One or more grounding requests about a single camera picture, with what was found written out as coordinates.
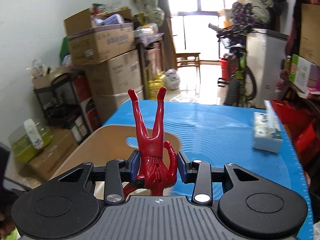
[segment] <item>bicycle wheel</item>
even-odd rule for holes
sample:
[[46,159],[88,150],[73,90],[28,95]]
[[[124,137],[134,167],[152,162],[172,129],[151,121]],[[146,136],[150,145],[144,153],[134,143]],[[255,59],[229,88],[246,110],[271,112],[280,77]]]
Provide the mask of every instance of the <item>bicycle wheel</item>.
[[245,67],[245,72],[245,98],[247,101],[251,101],[257,95],[257,83],[251,69],[248,66]]
[[225,106],[238,106],[240,98],[240,82],[236,78],[233,78],[229,85],[226,100],[224,101]]

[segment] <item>white wall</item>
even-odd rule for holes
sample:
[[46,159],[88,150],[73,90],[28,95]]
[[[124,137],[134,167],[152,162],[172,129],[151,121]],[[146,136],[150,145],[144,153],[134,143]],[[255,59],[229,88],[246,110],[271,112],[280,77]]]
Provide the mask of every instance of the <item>white wall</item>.
[[[93,2],[117,0],[0,0],[0,141],[33,116],[42,116],[26,71],[35,58],[59,64],[63,20]],[[130,0],[121,0],[132,8]]]
[[287,0],[288,6],[280,16],[280,32],[289,35],[291,31],[293,8],[296,0]]

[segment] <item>red figurine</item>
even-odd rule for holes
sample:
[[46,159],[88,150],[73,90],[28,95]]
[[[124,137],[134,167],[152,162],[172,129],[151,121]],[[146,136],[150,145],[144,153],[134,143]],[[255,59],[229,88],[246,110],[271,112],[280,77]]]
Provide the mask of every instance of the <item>red figurine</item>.
[[[158,108],[152,137],[149,138],[147,128],[143,122],[139,109],[138,96],[133,89],[128,90],[132,101],[133,115],[136,122],[138,148],[141,157],[140,171],[137,179],[144,178],[145,189],[150,189],[152,196],[163,196],[163,190],[172,187],[177,181],[178,159],[170,142],[164,141],[163,115],[164,95],[166,88],[162,87],[158,93]],[[169,153],[170,166],[167,168],[163,163],[163,148]],[[131,183],[124,187],[124,195],[127,197],[137,188]]]

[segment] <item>red bucket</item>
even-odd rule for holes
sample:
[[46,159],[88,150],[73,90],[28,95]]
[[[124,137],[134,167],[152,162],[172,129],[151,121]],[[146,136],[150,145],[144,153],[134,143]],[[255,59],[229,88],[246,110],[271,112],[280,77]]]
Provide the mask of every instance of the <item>red bucket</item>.
[[[230,75],[228,73],[228,65],[229,62],[225,60],[224,58],[219,58],[221,71],[222,71],[222,78],[224,78],[226,81],[230,81]],[[236,66],[231,67],[231,71],[234,72],[236,70]]]

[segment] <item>cardboard box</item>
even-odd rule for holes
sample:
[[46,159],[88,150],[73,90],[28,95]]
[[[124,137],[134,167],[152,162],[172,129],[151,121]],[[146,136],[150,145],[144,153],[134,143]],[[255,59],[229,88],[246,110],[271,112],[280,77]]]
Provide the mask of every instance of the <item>cardboard box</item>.
[[[106,17],[116,13],[120,14],[125,19],[132,19],[130,9],[109,13],[109,14],[106,14]],[[92,20],[92,14],[89,8],[81,12],[78,12],[77,14],[74,14],[73,16],[70,16],[69,18],[65,19],[64,26],[65,26],[67,36],[71,36],[71,35],[86,31],[90,28],[97,27],[94,21]]]
[[50,127],[51,143],[26,165],[41,179],[47,181],[78,147],[70,130]]
[[302,92],[308,87],[315,88],[320,77],[320,68],[302,57],[293,55],[291,63],[290,81]]
[[160,43],[155,42],[153,43],[154,47],[157,49],[156,51],[156,68],[159,70],[159,72],[163,71],[162,67],[162,51],[160,49]]
[[88,98],[80,103],[85,120],[89,126],[90,132],[97,130],[101,127],[97,108],[94,104],[93,98]]
[[302,4],[300,56],[320,65],[320,6]]
[[136,50],[85,68],[93,98],[100,95],[127,93],[141,86],[140,66]]
[[[143,99],[142,87],[135,89],[138,98]],[[115,111],[127,100],[130,100],[128,93],[123,93],[120,95],[103,95],[94,96],[93,98],[100,121],[105,123]]]
[[101,63],[134,49],[133,23],[95,27],[89,9],[64,23],[75,66]]
[[159,70],[157,69],[156,65],[156,54],[157,49],[148,49],[146,51],[147,58],[149,60],[148,65],[148,80],[156,80],[156,76],[159,73]]
[[57,78],[58,76],[68,72],[68,70],[64,67],[61,67],[55,71],[52,71],[48,75],[45,75],[41,78],[33,79],[32,84],[35,89],[40,89],[40,88],[45,88],[45,87],[50,87],[51,82]]

